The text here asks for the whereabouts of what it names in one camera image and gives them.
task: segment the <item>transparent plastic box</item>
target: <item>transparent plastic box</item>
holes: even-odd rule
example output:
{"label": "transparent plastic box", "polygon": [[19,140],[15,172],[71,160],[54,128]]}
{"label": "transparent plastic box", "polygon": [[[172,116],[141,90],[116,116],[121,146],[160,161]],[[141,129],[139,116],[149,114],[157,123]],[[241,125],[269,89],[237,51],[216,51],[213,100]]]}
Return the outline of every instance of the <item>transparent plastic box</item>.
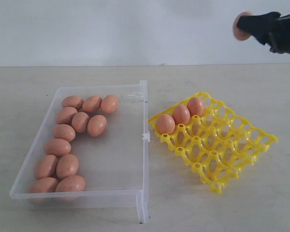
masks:
{"label": "transparent plastic box", "polygon": [[[52,138],[55,115],[62,100],[70,95],[84,99],[92,95],[119,97],[119,108],[105,115],[107,129],[99,137],[86,132],[77,134],[71,142],[72,151],[79,159],[79,175],[86,180],[82,192],[27,193],[35,181],[33,168],[43,156],[43,145]],[[137,208],[141,223],[147,222],[148,213],[148,98],[147,81],[135,85],[61,87],[57,90],[34,142],[11,188],[10,196],[22,200],[30,208]],[[60,201],[64,197],[77,197],[72,202]],[[43,204],[31,199],[47,198]]]}

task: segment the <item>egg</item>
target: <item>egg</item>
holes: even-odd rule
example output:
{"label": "egg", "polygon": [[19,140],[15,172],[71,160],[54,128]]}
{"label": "egg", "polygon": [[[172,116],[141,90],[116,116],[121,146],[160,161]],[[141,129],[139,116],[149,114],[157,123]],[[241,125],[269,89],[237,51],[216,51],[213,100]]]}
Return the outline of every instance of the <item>egg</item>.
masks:
{"label": "egg", "polygon": [[95,115],[92,117],[87,125],[87,131],[92,137],[101,135],[107,125],[107,120],[103,115]]}
{"label": "egg", "polygon": [[119,99],[116,95],[108,95],[101,102],[101,110],[104,113],[110,114],[117,110]]}
{"label": "egg", "polygon": [[51,139],[44,144],[43,149],[47,155],[64,156],[70,153],[71,145],[64,139]]}
{"label": "egg", "polygon": [[34,166],[34,178],[42,179],[55,174],[58,158],[54,155],[46,155],[39,159]]}
{"label": "egg", "polygon": [[60,110],[56,115],[57,124],[70,124],[73,116],[77,113],[77,109],[74,107],[66,107]]}
{"label": "egg", "polygon": [[83,133],[87,129],[89,115],[85,112],[78,112],[72,118],[72,126],[76,132]]}
{"label": "egg", "polygon": [[[58,181],[53,177],[45,177],[35,181],[28,189],[28,193],[55,192]],[[41,204],[49,198],[30,199],[32,203]]]}
{"label": "egg", "polygon": [[56,174],[59,179],[64,179],[70,175],[75,175],[78,170],[78,159],[73,154],[68,154],[60,158]]}
{"label": "egg", "polygon": [[246,33],[237,27],[238,20],[240,19],[241,16],[244,15],[252,16],[253,14],[251,12],[242,12],[236,17],[236,19],[233,22],[233,35],[239,41],[248,40],[251,37],[249,33]]}
{"label": "egg", "polygon": [[79,110],[82,108],[83,102],[84,100],[82,99],[82,97],[73,95],[73,96],[68,96],[65,99],[63,99],[61,106],[62,108],[71,106]]}
{"label": "egg", "polygon": [[193,115],[202,116],[205,111],[204,102],[202,101],[202,99],[198,97],[191,98],[187,103],[187,108],[191,116]]}
{"label": "egg", "polygon": [[94,113],[100,109],[102,98],[100,96],[91,96],[83,103],[83,111],[86,113]]}
{"label": "egg", "polygon": [[156,122],[157,130],[159,133],[164,134],[173,134],[175,130],[175,121],[168,114],[162,114],[159,116]]}
{"label": "egg", "polygon": [[75,139],[75,130],[67,124],[58,124],[53,128],[53,137],[71,142]]}
{"label": "egg", "polygon": [[185,105],[180,104],[174,108],[172,117],[175,124],[187,125],[190,121],[190,112]]}
{"label": "egg", "polygon": [[[76,192],[76,191],[84,191],[86,186],[85,179],[79,175],[71,175],[59,182],[56,187],[55,192]],[[60,200],[62,201],[73,201],[77,197],[64,197]]]}

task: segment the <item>white wall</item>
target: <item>white wall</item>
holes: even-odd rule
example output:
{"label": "white wall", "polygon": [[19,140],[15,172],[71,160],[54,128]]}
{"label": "white wall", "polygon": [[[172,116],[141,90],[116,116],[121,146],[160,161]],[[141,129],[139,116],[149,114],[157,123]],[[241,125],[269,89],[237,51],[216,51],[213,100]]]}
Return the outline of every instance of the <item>white wall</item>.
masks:
{"label": "white wall", "polygon": [[290,14],[290,0],[0,0],[0,66],[290,62],[233,38],[245,10]]}

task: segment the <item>egg tray slot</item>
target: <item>egg tray slot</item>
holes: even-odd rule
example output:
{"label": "egg tray slot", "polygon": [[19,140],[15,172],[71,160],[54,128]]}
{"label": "egg tray slot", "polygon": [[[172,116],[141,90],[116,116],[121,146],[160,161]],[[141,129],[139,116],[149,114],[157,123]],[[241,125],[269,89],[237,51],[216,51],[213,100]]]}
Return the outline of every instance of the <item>egg tray slot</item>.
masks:
{"label": "egg tray slot", "polygon": [[[179,105],[187,105],[193,97],[205,104],[202,117],[192,116],[187,125],[178,124],[173,134],[160,134],[156,122],[160,115],[172,115]],[[253,165],[260,153],[278,142],[275,135],[255,128],[244,117],[237,116],[224,102],[213,99],[206,92],[196,93],[149,119],[150,126],[168,149],[183,158],[194,173],[200,175],[210,190],[221,194],[231,177],[239,178],[247,164]]]}

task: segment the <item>white table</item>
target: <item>white table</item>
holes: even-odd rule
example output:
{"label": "white table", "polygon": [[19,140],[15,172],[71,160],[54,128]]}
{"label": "white table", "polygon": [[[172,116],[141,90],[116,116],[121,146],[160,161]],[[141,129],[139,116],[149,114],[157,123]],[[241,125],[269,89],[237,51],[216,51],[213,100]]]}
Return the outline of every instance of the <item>white table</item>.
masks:
{"label": "white table", "polygon": [[[148,80],[150,116],[206,91],[279,143],[218,195],[152,134],[147,224],[135,208],[20,209],[9,190],[56,89],[140,79]],[[0,68],[0,232],[10,231],[289,232],[290,65]]]}

